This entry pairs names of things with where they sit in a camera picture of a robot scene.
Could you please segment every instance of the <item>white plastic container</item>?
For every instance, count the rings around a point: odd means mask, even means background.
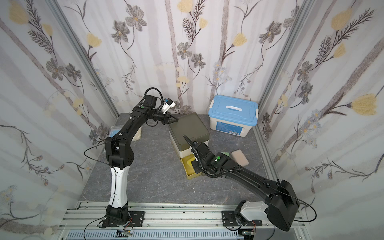
[[[212,130],[245,137],[256,126],[258,105],[255,102],[216,95],[209,106]]]

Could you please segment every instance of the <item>yellow tray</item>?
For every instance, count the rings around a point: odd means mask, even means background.
[[[195,160],[195,156],[193,154],[180,158],[180,161],[184,166],[185,173],[187,174],[187,179],[192,179],[201,175],[201,172],[195,173],[191,163],[193,160]]]

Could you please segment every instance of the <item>black mounting plate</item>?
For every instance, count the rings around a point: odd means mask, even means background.
[[[196,159],[193,160],[193,161],[191,162],[191,164],[192,164],[193,170],[195,170],[195,173],[200,173],[200,172],[202,172],[202,169],[201,169],[200,166],[199,166],[199,162],[196,161]]]
[[[129,214],[132,217],[132,226],[141,227],[143,225],[144,214],[145,214],[144,211],[129,211]]]
[[[222,220],[223,220],[223,226],[225,227],[240,227],[240,223],[238,223],[235,219],[235,212],[234,211],[221,211]],[[255,222],[255,225],[257,227],[260,227],[263,225],[261,220],[253,220]],[[253,227],[253,223],[251,221],[247,221],[247,224],[245,226],[251,226]]]
[[[129,226],[127,226],[127,228],[132,227],[132,226],[133,227],[141,227],[143,225],[144,214],[145,214],[144,211],[129,211],[128,212],[128,219],[130,221],[130,219],[132,218],[132,223],[130,223]],[[101,226],[102,226],[102,228],[119,227],[118,224],[120,225],[121,223],[119,223],[119,222],[114,223],[113,219],[109,219],[109,223],[108,223],[108,219],[106,219],[103,221]]]

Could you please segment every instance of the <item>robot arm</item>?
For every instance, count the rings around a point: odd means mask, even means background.
[[[157,97],[148,95],[151,89],[160,94],[161,105],[156,108]],[[176,117],[167,111],[175,106],[171,99],[163,100],[160,91],[149,88],[143,99],[133,108],[129,120],[113,137],[105,139],[106,158],[111,166],[112,186],[111,197],[106,209],[106,215],[102,227],[123,227],[131,218],[127,210],[127,176],[130,165],[134,160],[131,141],[141,125],[148,119],[160,121],[162,124],[170,124],[178,121]]]
[[[130,118],[123,128],[113,137],[105,140],[106,158],[111,166],[112,188],[102,228],[124,227],[133,217],[130,214],[137,215],[137,213],[128,212],[126,193],[127,173],[134,160],[131,141],[136,132],[148,119],[161,121],[162,124],[177,121],[177,118],[167,113],[167,110],[175,103],[170,99],[163,101],[160,91],[155,89],[162,100],[161,105],[156,108],[157,98],[147,95],[151,89],[155,88],[149,88],[145,92],[143,99],[133,108]],[[264,204],[240,202],[234,212],[238,223],[245,226],[248,221],[268,219],[281,230],[289,231],[300,205],[290,183],[284,180],[276,182],[266,179],[238,165],[227,155],[222,153],[215,155],[204,143],[192,142],[186,136],[184,138],[196,157],[192,161],[196,173],[203,171],[206,176],[211,178],[225,176],[263,199]],[[139,226],[141,226],[142,219],[140,218],[138,221]]]
[[[268,205],[268,207],[265,204],[260,206],[257,203],[255,206],[253,203],[242,201],[235,211],[235,218],[239,223],[246,225],[247,221],[264,220],[266,216],[281,230],[290,230],[300,204],[289,182],[283,180],[280,183],[266,179],[238,165],[223,153],[215,155],[206,144],[192,142],[186,136],[184,138],[196,157],[192,161],[196,173],[203,171],[211,178],[223,175],[260,196]]]

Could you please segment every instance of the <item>red wire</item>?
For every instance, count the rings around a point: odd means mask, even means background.
[[[124,229],[123,230],[125,230],[125,228],[126,227],[128,227],[129,226],[129,224],[132,222],[132,219],[129,221],[129,223],[124,227]]]
[[[253,232],[254,232],[254,234],[256,234],[256,224],[255,224],[255,221],[252,221],[252,223],[253,223]]]

